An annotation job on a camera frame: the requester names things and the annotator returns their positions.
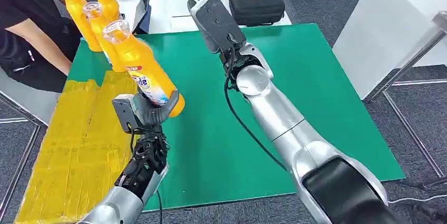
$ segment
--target black cable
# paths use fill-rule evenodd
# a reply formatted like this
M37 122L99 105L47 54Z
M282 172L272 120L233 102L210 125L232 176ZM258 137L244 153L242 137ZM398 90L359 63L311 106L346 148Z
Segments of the black cable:
M161 197L158 190L157 190L157 196L158 196L158 204L160 206L160 224L163 224L163 206L161 205Z
M227 100L228 108L230 108L230 110L231 110L232 114L234 115L234 117L236 118L236 120L239 121L240 125L245 129L245 131L247 131L248 134L250 134L250 136L253 138L254 141L256 141L256 143L262 148L262 150L264 150L264 152L272 160L274 160L274 162L277 163L283 170L287 171L286 167L278 159L276 159L276 157L274 157L273 154L270 153L270 151L268 151L264 147L264 145L258 140L258 138L256 138L256 136L250 131L250 129L248 129L248 127L240 119L240 117L237 115L235 109L231 105L230 98L228 97L228 82L230 80L230 74L231 74L231 71L233 70L233 64L234 64L234 60L235 60L234 59L234 57L235 57L235 49L234 49L234 47L231 49L231 53L232 53L232 57L231 57L230 67L228 69L227 78L225 79L225 84L223 86L223 92L225 93L225 99Z
M130 133L130 154L133 154L133 139L135 138L135 132L137 132L139 128L131 129Z

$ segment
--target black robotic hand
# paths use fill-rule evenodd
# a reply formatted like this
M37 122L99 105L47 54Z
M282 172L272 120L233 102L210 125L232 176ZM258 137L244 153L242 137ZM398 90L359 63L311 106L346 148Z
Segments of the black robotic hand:
M163 106L154 105L140 90L135 94L118 95L112 100L113 107L124 132L131 135L131 159L115 186L132 191L143 201L157 190L168 171L166 158L169 145L161 124L179 100L174 90ZM135 136L139 135L133 146Z

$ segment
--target yellow bottle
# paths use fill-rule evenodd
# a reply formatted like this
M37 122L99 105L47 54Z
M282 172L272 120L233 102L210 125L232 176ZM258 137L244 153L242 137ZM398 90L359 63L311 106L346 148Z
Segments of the yellow bottle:
M90 26L92 27L96 40L98 40L99 45L101 46L105 57L112 66L113 71L118 73L126 71L124 65L118 57L115 47L112 43L102 37L102 30L109 24L109 21L107 21L105 16L102 14L101 5L98 2L89 2L84 5L83 10L89 18Z
M116 0L98 0L98 3L102 5L102 12L109 23L120 18L120 6Z
M67 8L67 11L69 12L85 41L87 41L90 50L100 52L102 51L101 46L96 40L96 37L90 28L89 21L87 21L87 17L82 11L82 7L85 3L87 3L85 0L65 0L65 7Z
M104 28L103 36L115 46L121 62L145 95L156 105L165 104L176 87L153 57L150 47L132 35L127 21L110 23ZM183 108L184 99L180 94L169 117L179 115Z

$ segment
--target bottle label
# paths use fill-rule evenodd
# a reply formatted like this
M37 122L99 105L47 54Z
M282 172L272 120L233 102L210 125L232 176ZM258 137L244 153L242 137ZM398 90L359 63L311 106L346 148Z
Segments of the bottle label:
M168 97L163 92L160 84L152 77L147 77L141 73L129 70L129 74L145 95L156 105L163 105L168 101Z

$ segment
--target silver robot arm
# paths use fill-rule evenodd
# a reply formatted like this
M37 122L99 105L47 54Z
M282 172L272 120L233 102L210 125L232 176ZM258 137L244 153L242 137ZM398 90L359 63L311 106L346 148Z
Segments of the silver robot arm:
M154 107L142 93L121 94L112 100L126 133L141 135L132 157L107 193L80 224L134 224L169 170L164 122L179 99L176 90L162 107Z
M326 141L272 82L273 72L221 0L188 1L209 51L218 53L231 88L240 91L321 224L408 223L387 207L385 189L360 162Z

